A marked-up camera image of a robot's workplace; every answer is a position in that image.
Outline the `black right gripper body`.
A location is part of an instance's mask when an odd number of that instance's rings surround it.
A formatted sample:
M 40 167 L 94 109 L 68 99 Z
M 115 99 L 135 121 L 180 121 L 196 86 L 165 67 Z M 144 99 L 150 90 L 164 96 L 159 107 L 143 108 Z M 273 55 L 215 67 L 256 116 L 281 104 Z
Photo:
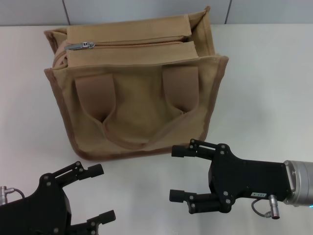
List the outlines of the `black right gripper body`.
M 291 186 L 284 163 L 240 159 L 227 144 L 216 144 L 214 148 L 209 188 L 219 198 L 220 212 L 229 212 L 238 198 L 267 200 L 274 195 L 282 202 L 290 196 Z

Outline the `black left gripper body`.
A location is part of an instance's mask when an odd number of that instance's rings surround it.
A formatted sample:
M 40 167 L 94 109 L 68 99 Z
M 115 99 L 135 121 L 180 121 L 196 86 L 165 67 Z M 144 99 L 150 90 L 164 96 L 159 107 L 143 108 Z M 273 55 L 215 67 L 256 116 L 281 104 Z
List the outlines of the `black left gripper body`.
M 71 222 L 69 200 L 63 187 L 72 181 L 46 174 L 36 191 L 0 207 L 2 235 L 68 235 Z

